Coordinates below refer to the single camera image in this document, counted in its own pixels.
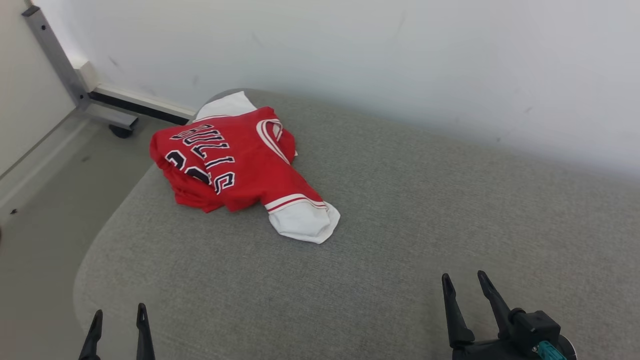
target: gray floor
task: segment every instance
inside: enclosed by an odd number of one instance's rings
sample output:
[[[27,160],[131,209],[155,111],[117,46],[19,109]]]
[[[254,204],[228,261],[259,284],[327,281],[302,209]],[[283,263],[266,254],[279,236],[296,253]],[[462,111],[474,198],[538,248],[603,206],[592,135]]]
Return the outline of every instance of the gray floor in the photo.
[[[140,118],[132,138],[100,131],[3,229],[0,359],[74,359],[83,334],[76,270],[102,225],[151,166],[148,143],[170,126]]]

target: white wall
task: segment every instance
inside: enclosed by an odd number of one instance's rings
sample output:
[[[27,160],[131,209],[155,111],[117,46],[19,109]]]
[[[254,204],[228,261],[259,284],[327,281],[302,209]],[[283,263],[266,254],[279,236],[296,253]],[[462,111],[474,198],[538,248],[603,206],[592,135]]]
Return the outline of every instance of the white wall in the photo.
[[[103,82],[183,107],[310,95],[640,178],[637,0],[36,2]]]
[[[26,9],[22,0],[0,1],[0,177],[75,108]]]

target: black wheel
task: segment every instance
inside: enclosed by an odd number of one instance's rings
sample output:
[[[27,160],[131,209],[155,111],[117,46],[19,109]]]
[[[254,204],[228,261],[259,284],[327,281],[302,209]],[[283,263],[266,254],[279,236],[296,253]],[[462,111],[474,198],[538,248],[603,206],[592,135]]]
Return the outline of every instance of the black wheel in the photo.
[[[134,122],[131,123],[131,128],[133,129],[134,126],[136,125],[136,123],[138,122],[138,119],[136,119]],[[129,129],[123,129],[122,127],[117,127],[115,125],[109,125],[109,130],[111,130],[111,132],[121,138],[121,139],[126,139],[128,137],[130,137],[131,135],[133,135],[133,130],[129,130]]]

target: metal frame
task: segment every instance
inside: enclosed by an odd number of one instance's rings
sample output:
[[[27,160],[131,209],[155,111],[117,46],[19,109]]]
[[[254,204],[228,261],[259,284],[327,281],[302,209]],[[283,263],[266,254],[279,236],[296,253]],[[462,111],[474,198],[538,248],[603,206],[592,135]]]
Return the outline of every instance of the metal frame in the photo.
[[[53,69],[58,74],[60,81],[67,89],[69,96],[71,96],[76,105],[76,109],[86,113],[94,120],[133,130],[132,125],[138,119],[137,116],[107,108],[90,99],[80,77],[69,62],[42,10],[29,2],[27,2],[27,5],[29,8],[22,13],[22,16],[38,40]]]

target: red fabric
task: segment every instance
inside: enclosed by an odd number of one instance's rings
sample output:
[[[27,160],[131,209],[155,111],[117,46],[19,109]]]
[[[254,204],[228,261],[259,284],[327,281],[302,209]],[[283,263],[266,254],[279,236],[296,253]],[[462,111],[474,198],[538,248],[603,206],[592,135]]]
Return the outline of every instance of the red fabric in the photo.
[[[279,121],[273,109],[266,107],[236,117],[215,117],[158,131],[151,140],[151,158],[171,183],[176,202],[205,212],[222,206],[237,211],[257,201],[265,205],[292,194],[322,202],[290,165],[296,151],[293,135],[280,125],[282,134],[278,140],[278,125],[265,120]],[[257,127],[261,124],[262,134],[268,139],[260,137]],[[168,157],[172,156],[184,158],[184,164],[179,160],[170,162]],[[216,165],[205,166],[220,159],[223,161]],[[187,175],[187,170],[194,167],[206,176],[199,179]],[[214,180],[229,173],[233,173],[233,185],[228,185],[229,178],[222,178],[216,193]]]

